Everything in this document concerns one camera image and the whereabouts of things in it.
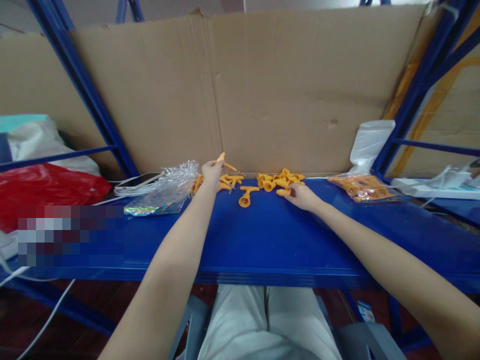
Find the blue shelf surface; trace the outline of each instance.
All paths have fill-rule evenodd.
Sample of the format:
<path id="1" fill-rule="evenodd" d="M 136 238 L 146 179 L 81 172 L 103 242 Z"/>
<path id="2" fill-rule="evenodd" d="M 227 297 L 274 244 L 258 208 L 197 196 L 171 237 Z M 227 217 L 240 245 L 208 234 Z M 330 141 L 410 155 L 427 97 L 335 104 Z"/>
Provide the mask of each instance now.
<path id="1" fill-rule="evenodd" d="M 390 239 L 465 293 L 480 293 L 480 237 L 409 201 L 357 204 L 324 179 L 306 184 L 324 201 Z M 256 185 L 244 180 L 244 185 Z M 361 289 L 379 285 L 319 218 L 263 190 L 217 195 L 196 281 L 244 285 Z M 124 262 L 117 267 L 35 267 L 27 275 L 140 281 L 179 214 L 123 220 Z"/>
<path id="2" fill-rule="evenodd" d="M 480 228 L 480 200 L 437 198 L 429 205 L 444 210 L 463 222 Z"/>

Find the gray chair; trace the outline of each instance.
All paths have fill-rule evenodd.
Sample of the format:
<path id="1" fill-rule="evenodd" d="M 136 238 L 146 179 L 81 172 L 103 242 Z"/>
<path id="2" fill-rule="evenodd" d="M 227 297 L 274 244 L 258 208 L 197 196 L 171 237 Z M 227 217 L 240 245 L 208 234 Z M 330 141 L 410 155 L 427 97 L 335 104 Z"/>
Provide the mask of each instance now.
<path id="1" fill-rule="evenodd" d="M 385 326 L 371 322 L 359 322 L 340 328 L 333 328 L 322 298 L 317 296 L 316 299 L 330 326 L 343 360 L 372 360 L 370 352 L 376 360 L 407 359 Z M 190 296 L 188 298 L 185 313 L 170 349 L 169 360 L 173 360 L 189 321 L 188 336 L 183 356 L 184 360 L 197 360 L 210 323 L 211 312 L 212 310 L 198 297 Z"/>

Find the leg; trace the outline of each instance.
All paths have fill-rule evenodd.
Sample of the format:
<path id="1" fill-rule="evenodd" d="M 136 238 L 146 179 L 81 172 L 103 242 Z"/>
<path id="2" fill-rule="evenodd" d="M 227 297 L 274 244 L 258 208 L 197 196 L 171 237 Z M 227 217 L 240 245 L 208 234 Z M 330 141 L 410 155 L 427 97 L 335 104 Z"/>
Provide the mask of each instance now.
<path id="1" fill-rule="evenodd" d="M 311 288 L 269 286 L 268 330 L 322 360 L 341 360 L 329 325 Z"/>
<path id="2" fill-rule="evenodd" d="M 242 335 L 267 331 L 263 286 L 219 285 L 199 359 L 213 359 Z"/>

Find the power strip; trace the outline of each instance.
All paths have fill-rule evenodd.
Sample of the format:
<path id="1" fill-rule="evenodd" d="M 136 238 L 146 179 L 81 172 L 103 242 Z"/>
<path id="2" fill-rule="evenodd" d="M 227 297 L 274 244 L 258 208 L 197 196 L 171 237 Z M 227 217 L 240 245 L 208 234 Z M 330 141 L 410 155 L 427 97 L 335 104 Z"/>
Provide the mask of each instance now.
<path id="1" fill-rule="evenodd" d="M 393 179 L 391 185 L 403 194 L 415 198 L 443 198 L 443 199 L 467 199 L 480 200 L 480 189 L 468 185 L 460 185 L 458 187 L 442 187 L 423 184 L 427 179 L 409 179 L 396 178 Z"/>

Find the clear plastic bag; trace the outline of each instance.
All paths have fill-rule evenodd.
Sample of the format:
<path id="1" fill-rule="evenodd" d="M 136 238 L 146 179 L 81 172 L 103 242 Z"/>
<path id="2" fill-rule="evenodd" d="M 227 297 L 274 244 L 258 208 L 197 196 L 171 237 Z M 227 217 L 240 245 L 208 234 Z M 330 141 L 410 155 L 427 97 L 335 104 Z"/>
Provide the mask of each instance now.
<path id="1" fill-rule="evenodd" d="M 343 173 L 328 181 L 341 187 L 356 203 L 384 203 L 402 200 L 399 192 L 369 173 Z"/>
<path id="2" fill-rule="evenodd" d="M 132 216 L 179 213 L 198 174 L 199 163 L 195 160 L 162 168 L 162 175 L 155 181 L 155 188 L 131 201 L 123 208 L 123 213 Z"/>

